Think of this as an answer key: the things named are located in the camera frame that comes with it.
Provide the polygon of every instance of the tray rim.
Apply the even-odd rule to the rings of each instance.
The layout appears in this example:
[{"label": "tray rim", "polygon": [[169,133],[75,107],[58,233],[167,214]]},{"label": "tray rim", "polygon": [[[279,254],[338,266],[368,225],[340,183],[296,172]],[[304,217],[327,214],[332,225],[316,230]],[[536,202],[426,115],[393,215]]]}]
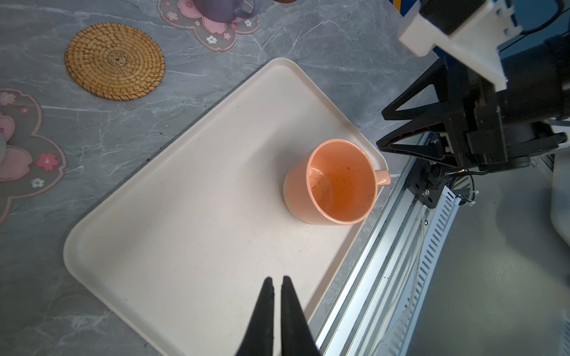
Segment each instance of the tray rim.
[{"label": "tray rim", "polygon": [[[119,192],[121,190],[126,189],[126,187],[130,183],[132,184],[132,182],[134,182],[140,174],[145,173],[146,170],[156,169],[156,168],[160,167],[161,165],[165,164],[168,160],[164,160],[164,161],[160,162],[161,159],[164,159],[164,156],[166,156],[166,155],[176,154],[176,152],[172,152],[175,149],[181,150],[182,148],[184,148],[184,146],[176,147],[175,144],[178,141],[182,141],[183,137],[185,137],[188,134],[191,134],[195,131],[198,131],[196,133],[196,135],[198,135],[199,130],[201,130],[203,128],[203,126],[205,125],[205,122],[207,122],[209,117],[215,114],[216,108],[221,107],[226,101],[229,101],[235,95],[238,95],[240,88],[251,84],[252,81],[254,81],[258,77],[262,76],[265,72],[267,72],[267,71],[271,70],[273,67],[281,65],[281,64],[285,65],[285,66],[293,66],[292,70],[297,71],[298,73],[302,73],[303,76],[301,77],[301,80],[308,81],[312,85],[312,89],[316,90],[316,93],[318,95],[320,95],[321,99],[326,101],[327,104],[330,105],[331,108],[333,108],[341,116],[341,118],[343,118],[346,122],[350,123],[353,128],[355,128],[357,134],[362,136],[362,138],[365,140],[365,142],[369,143],[370,147],[372,147],[374,149],[374,151],[377,154],[377,157],[380,159],[381,163],[385,166],[385,169],[389,171],[388,164],[386,162],[386,159],[384,158],[384,155],[382,155],[382,153],[374,145],[372,145],[372,143],[354,126],[354,124],[335,105],[335,103],[332,102],[332,100],[319,88],[318,85],[315,84],[315,82],[309,77],[309,75],[307,73],[305,73],[305,71],[294,61],[287,59],[287,58],[284,58],[284,57],[273,58],[269,62],[265,63],[262,67],[258,68],[257,71],[255,71],[243,83],[232,88],[232,91],[230,92],[229,95],[227,95],[223,100],[221,100],[220,102],[215,104],[215,106],[213,106],[205,115],[203,115],[201,118],[199,118],[196,122],[191,124],[191,126],[187,127],[183,132],[181,132],[181,134],[176,138],[176,140],[168,143],[167,147],[162,149],[161,152],[159,152],[154,158],[152,158],[150,161],[148,161],[142,168],[140,168],[136,173],[134,173],[129,179],[124,181],[118,188],[115,189],[115,191],[113,191],[111,194],[109,194],[107,197],[105,197],[105,199],[102,199],[87,215],[82,217],[81,220],[79,220],[73,226],[73,228],[70,230],[70,232],[67,234],[66,241],[65,241],[64,246],[63,246],[63,263],[65,265],[65,268],[71,274],[71,276],[73,276],[73,278],[75,278],[78,282],[80,282],[82,286],[84,286],[95,297],[97,297],[97,299],[99,299],[106,307],[108,307],[111,311],[113,311],[122,321],[124,321],[129,327],[131,327],[134,331],[136,331],[137,334],[139,334],[141,337],[143,337],[143,339],[145,339],[149,344],[151,344],[162,355],[173,356],[173,355],[171,355],[171,353],[167,352],[160,345],[158,345],[153,340],[153,338],[149,337],[149,335],[147,333],[143,332],[124,313],[122,313],[117,307],[115,307],[115,305],[113,303],[111,303],[111,301],[107,300],[107,298],[105,298],[100,292],[98,292],[96,288],[90,286],[88,283],[85,282],[82,275],[74,268],[73,262],[70,261],[70,257],[69,257],[70,252],[69,251],[72,248],[72,247],[70,247],[70,245],[74,243],[74,240],[76,240],[76,237],[78,235],[77,230],[80,230],[82,228],[82,225],[85,224],[87,221],[89,221],[91,216],[95,215],[98,212],[98,210],[102,208],[102,205],[104,202],[114,198],[116,195],[119,194]],[[156,164],[158,164],[158,166],[151,165],[150,163],[153,161],[156,161]],[[379,187],[378,194],[377,194],[378,197],[380,196],[380,193],[382,192],[382,190],[384,188],[385,188],[385,186]],[[334,273],[332,273],[331,278],[329,278],[329,282],[327,283],[325,291],[321,294],[318,301],[316,301],[316,300],[313,301],[313,298],[311,297],[309,299],[308,305],[306,306],[306,309],[304,310],[304,312],[306,314],[308,307],[312,304],[311,302],[315,303],[314,306],[311,307],[311,314],[305,315],[305,317],[307,318],[307,323],[310,321],[310,319],[311,319],[312,315],[314,314],[314,312],[316,311],[318,305],[321,303],[321,301],[322,301],[322,299],[326,293],[326,290],[328,290],[328,288],[330,287],[330,284],[333,282],[334,276],[338,273],[338,270],[341,266],[342,261],[346,258],[348,251],[350,250],[352,244],[354,243],[354,241],[358,237],[359,232],[362,229],[362,226],[364,225],[364,223],[367,220],[368,220],[368,217],[366,217],[361,222],[358,222],[355,225],[353,225],[354,227],[357,227],[357,231],[354,232],[354,238],[352,239],[352,241],[350,241],[348,246],[344,247],[344,245],[345,245],[344,242],[343,242],[343,244],[341,244],[341,247],[344,248],[344,252],[340,255],[340,251],[339,251],[339,254],[337,254],[337,256],[335,256],[335,258],[333,258],[333,261],[334,261],[334,259],[336,259],[337,257],[342,257],[341,261],[338,263],[336,269],[334,270]],[[323,277],[321,278],[321,280],[319,281],[319,283],[315,287],[315,291],[317,291],[319,289],[320,284],[323,282],[323,279],[327,274],[328,273],[325,273],[325,275],[323,275]],[[178,347],[176,345],[170,345],[170,346],[173,349],[175,349],[176,352],[179,353],[180,355],[185,355],[184,351],[178,349]]]}]

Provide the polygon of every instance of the mug handle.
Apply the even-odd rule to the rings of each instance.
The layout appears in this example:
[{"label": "mug handle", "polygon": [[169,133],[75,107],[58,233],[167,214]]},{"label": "mug handle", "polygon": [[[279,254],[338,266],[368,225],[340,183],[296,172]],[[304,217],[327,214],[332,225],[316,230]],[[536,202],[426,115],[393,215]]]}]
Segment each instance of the mug handle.
[{"label": "mug handle", "polygon": [[235,9],[234,15],[237,17],[241,17],[242,19],[250,19],[253,16],[256,16],[259,12],[259,8],[261,7],[261,0],[253,0],[253,10],[248,13],[246,10],[242,9],[242,2],[239,3],[239,8]]},{"label": "mug handle", "polygon": [[390,173],[387,170],[377,170],[374,173],[376,173],[376,184],[378,184],[378,187],[387,186],[392,182]]}]

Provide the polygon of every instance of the mug rim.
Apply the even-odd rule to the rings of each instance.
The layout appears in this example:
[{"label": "mug rim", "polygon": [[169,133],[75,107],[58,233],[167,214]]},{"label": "mug rim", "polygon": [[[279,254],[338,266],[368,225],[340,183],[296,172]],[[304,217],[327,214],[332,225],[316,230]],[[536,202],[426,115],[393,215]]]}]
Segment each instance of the mug rim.
[{"label": "mug rim", "polygon": [[372,199],[372,204],[370,205],[370,207],[366,210],[366,212],[364,212],[362,214],[362,216],[360,216],[358,219],[354,219],[354,220],[339,220],[339,219],[335,219],[332,216],[328,215],[317,203],[317,201],[315,200],[315,197],[313,197],[313,193],[311,191],[311,185],[309,184],[309,169],[311,168],[311,162],[313,161],[313,157],[315,156],[315,154],[324,146],[331,144],[333,142],[342,142],[344,144],[350,144],[352,145],[354,148],[356,148],[358,150],[358,152],[360,152],[360,154],[362,154],[364,156],[364,158],[366,158],[366,161],[368,162],[368,165],[371,169],[372,175],[374,177],[374,181],[376,181],[376,170],[374,169],[374,164],[372,164],[372,161],[370,160],[370,158],[368,157],[368,155],[366,154],[365,151],[362,150],[362,148],[360,148],[358,145],[354,144],[353,142],[350,142],[348,140],[345,140],[343,138],[333,138],[331,140],[326,140],[324,142],[322,142],[320,145],[318,145],[313,152],[311,152],[311,155],[309,156],[309,160],[307,162],[307,167],[305,169],[305,184],[307,186],[307,191],[309,193],[309,196],[311,197],[311,202],[313,203],[313,206],[315,206],[317,208],[317,210],[319,211],[319,213],[322,214],[322,216],[324,216],[325,218],[327,218],[328,220],[339,224],[339,225],[353,225],[356,224],[362,220],[364,220],[372,211],[372,208],[374,208],[374,204],[376,204],[376,199],[378,198],[378,185],[374,184],[374,197]]}]

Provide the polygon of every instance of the round wicker coaster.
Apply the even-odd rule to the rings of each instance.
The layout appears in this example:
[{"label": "round wicker coaster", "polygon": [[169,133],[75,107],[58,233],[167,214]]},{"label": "round wicker coaster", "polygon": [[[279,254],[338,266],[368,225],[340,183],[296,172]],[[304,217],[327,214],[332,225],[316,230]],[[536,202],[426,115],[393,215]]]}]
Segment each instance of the round wicker coaster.
[{"label": "round wicker coaster", "polygon": [[73,38],[67,71],[83,88],[111,100],[132,100],[155,89],[164,55],[149,35],[119,23],[99,23]]}]

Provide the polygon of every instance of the purple mug handle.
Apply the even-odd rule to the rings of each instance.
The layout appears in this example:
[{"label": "purple mug handle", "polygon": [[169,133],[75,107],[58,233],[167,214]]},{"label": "purple mug handle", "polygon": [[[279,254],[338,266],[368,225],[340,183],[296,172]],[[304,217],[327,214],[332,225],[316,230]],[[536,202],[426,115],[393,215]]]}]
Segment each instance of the purple mug handle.
[{"label": "purple mug handle", "polygon": [[246,10],[242,9],[242,1],[239,2],[239,8],[235,9],[234,15],[241,17],[242,19],[250,19],[256,16],[261,7],[261,0],[253,0],[253,10],[248,13]]}]

